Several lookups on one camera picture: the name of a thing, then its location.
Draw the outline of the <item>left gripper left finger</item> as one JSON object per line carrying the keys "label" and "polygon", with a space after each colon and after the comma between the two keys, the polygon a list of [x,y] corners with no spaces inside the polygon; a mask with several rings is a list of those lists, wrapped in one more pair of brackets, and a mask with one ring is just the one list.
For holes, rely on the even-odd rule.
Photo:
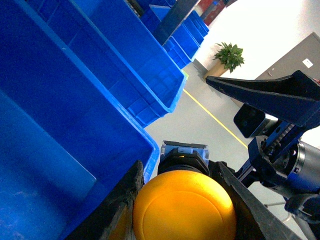
{"label": "left gripper left finger", "polygon": [[137,160],[102,203],[67,240],[134,240],[133,206],[144,185],[144,166]]}

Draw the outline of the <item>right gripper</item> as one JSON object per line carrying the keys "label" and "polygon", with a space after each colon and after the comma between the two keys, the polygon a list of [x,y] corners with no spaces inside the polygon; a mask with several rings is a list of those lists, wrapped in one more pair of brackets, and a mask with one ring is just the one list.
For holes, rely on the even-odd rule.
{"label": "right gripper", "polygon": [[320,221],[320,151],[301,136],[320,125],[320,83],[297,70],[277,79],[208,76],[206,83],[244,105],[233,121],[249,159],[235,174],[247,187],[259,181],[285,199],[285,210]]}

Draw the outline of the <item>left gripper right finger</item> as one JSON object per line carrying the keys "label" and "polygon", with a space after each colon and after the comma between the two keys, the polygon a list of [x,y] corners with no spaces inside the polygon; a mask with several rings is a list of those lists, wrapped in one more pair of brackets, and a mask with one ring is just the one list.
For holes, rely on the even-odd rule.
{"label": "left gripper right finger", "polygon": [[236,213],[237,240],[299,240],[228,169],[224,162],[210,161],[209,175],[229,194]]}

